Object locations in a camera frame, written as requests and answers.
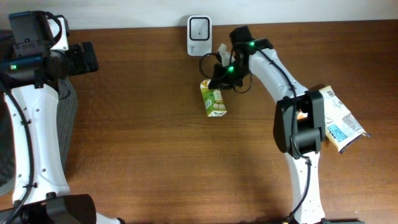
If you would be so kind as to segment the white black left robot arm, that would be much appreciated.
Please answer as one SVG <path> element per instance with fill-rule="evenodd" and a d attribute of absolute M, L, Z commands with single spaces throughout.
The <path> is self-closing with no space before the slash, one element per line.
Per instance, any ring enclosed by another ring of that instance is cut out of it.
<path fill-rule="evenodd" d="M 14 206 L 1 211 L 2 223 L 124 223 L 96 211 L 88 194 L 72 195 L 57 136 L 58 82 L 99 69 L 91 42 L 67 50 L 28 50 L 1 62 L 1 88 L 11 115 L 16 158 Z"/>

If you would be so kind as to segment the green drink carton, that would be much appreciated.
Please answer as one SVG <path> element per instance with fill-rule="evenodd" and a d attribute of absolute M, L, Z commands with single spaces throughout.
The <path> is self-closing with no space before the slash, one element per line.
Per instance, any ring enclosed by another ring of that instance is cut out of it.
<path fill-rule="evenodd" d="M 227 113 L 221 91 L 219 89 L 209 89 L 209 84 L 210 79 L 205 79 L 200 83 L 206 114 L 208 117 L 221 117 Z"/>

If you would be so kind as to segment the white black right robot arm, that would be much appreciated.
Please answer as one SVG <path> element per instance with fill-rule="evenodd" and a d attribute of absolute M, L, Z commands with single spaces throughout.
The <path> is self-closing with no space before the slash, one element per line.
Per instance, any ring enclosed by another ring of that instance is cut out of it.
<path fill-rule="evenodd" d="M 273 136 L 285 156 L 292 183 L 293 204 L 284 223 L 321 223 L 325 212 L 320 199 L 318 163 L 326 138 L 324 100 L 319 91 L 301 85 L 281 62 L 267 39 L 236 42 L 228 52 L 221 44 L 211 89 L 229 90 L 254 75 L 275 103 Z"/>

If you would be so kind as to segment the orange tissue pack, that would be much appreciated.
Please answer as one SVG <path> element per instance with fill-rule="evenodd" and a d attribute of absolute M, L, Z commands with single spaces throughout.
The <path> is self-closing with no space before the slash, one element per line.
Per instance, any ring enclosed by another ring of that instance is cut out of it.
<path fill-rule="evenodd" d="M 308 113 L 304 113 L 304 112 L 302 112 L 302 111 L 300 111 L 300 112 L 297 114 L 297 119 L 298 119 L 298 120 L 305 119 L 305 118 L 307 118 L 307 117 L 308 117 Z"/>

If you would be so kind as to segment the cream snack bag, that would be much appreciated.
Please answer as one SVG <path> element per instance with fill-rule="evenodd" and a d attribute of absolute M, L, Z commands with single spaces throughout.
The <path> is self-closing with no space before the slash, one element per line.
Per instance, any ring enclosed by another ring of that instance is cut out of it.
<path fill-rule="evenodd" d="M 340 154 L 361 136 L 370 137 L 351 111 L 335 95 L 331 86 L 326 86 L 319 92 L 324 101 L 326 136 Z"/>

